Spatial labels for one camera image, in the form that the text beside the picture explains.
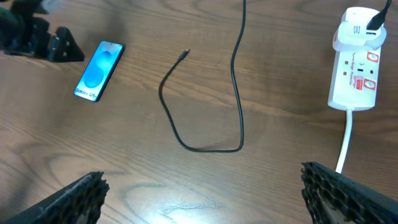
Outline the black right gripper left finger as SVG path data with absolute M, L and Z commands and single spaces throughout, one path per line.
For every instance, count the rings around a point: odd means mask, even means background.
M 109 190 L 103 172 L 89 172 L 5 224 L 96 224 Z

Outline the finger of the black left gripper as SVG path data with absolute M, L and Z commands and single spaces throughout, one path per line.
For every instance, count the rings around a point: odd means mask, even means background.
M 59 27 L 51 41 L 51 61 L 82 62 L 85 59 L 70 30 Z

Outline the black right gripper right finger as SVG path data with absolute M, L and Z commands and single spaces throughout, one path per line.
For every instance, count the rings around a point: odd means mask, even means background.
M 302 197 L 313 223 L 397 224 L 397 201 L 317 162 L 303 162 Z

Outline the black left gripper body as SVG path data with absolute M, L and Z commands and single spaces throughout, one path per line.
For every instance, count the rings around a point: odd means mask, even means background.
M 18 0 L 9 9 L 1 8 L 1 51 L 7 55 L 53 59 L 49 22 L 34 14 L 55 10 L 51 0 Z

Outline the blue screen Galaxy smartphone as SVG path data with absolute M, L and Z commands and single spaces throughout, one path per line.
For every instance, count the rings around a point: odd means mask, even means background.
M 83 72 L 73 94 L 98 102 L 116 68 L 125 46 L 120 43 L 101 41 Z

